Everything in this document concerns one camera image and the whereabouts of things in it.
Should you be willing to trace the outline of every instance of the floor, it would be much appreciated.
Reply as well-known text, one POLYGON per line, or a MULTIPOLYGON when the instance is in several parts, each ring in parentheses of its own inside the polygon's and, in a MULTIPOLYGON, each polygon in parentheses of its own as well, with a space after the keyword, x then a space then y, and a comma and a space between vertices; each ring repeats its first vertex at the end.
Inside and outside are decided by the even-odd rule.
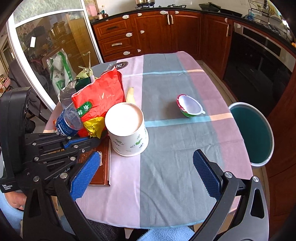
MULTIPOLYGON (((228 89, 226 88, 226 86, 221 82, 221 80, 219 80, 219 78, 205 64, 203 64, 203 62, 198 61, 198 64, 203 68, 203 70, 205 71, 205 73, 209 76, 209 78, 211 79, 211 81, 216 86, 216 88, 220 92, 221 96, 225 100, 226 104, 229 106, 232 103, 234 103, 235 102, 234 97, 228 91, 228 89)), ((45 128, 45 123, 42 122, 37 117, 32 118, 32 120, 36 124, 36 128, 35 128, 34 133, 42 133, 43 130, 44 130, 44 128, 45 128)), ((268 180, 267 180, 267 175, 266 175, 265 167, 262 167, 262 168, 252 168, 252 170, 253 170, 253 174, 255 176, 259 177, 259 179, 261 180, 261 183, 262 183, 262 186, 263 186, 263 191, 264 191, 264 194, 265 194, 265 197, 266 197, 266 201, 267 201, 267 205, 269 207, 269 188, 268 188, 268 180)), ((227 228, 229 227, 230 222, 231 222, 233 216, 234 216, 234 213, 230 213, 227 216, 227 218, 226 218, 223 226, 221 227, 219 233, 227 230, 227 228)), ((201 224, 194 225, 194 230, 197 231, 200 226, 201 226, 201 224)), ((126 229, 126 237, 127 238, 130 236, 131 232, 132 232, 132 229, 126 229)))

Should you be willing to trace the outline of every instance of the table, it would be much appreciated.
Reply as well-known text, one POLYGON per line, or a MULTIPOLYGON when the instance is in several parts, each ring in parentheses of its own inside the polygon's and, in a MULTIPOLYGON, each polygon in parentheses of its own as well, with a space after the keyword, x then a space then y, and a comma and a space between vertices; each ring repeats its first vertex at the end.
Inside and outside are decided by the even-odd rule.
MULTIPOLYGON (((76 202, 91 220, 128 228, 177 227, 204 221, 215 204, 201 181, 192 155, 202 149, 209 160, 238 178, 252 169, 239 129, 222 96, 197 62, 185 52, 127 58, 93 67, 95 76, 117 64, 124 92, 134 87, 149 145, 138 156, 112 150, 111 187, 89 186, 76 202), (200 102, 206 114, 183 116, 180 94, 200 102)), ((52 121, 62 111, 52 113, 52 121)), ((235 199, 231 210, 238 205, 235 199)))

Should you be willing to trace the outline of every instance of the book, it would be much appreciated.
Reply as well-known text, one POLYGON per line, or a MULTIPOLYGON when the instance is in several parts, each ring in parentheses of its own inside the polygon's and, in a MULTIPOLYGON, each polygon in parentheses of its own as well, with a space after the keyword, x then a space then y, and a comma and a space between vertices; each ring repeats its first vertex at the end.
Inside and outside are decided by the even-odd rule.
POLYGON ((109 136, 106 136, 97 148, 94 148, 89 152, 83 153, 80 156, 78 163, 83 163, 94 151, 102 152, 102 165, 100 165, 100 167, 96 171, 89 185, 110 186, 111 140, 109 136))

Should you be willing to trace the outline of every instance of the oven door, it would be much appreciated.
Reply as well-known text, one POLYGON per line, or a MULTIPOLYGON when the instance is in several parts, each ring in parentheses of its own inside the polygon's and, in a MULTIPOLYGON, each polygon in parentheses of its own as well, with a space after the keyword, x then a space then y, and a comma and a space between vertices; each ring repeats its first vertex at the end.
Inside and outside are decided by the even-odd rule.
POLYGON ((224 80, 238 101, 267 117, 289 83, 295 58, 264 35, 234 26, 224 80))

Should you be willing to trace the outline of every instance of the upside-down paper cup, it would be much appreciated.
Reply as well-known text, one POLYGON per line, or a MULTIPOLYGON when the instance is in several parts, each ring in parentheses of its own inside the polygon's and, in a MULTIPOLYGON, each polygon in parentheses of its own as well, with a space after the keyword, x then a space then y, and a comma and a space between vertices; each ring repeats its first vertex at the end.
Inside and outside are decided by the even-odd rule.
POLYGON ((122 102, 112 106, 105 117, 113 149, 122 156, 135 156, 148 146, 149 136, 144 114, 134 104, 122 102))

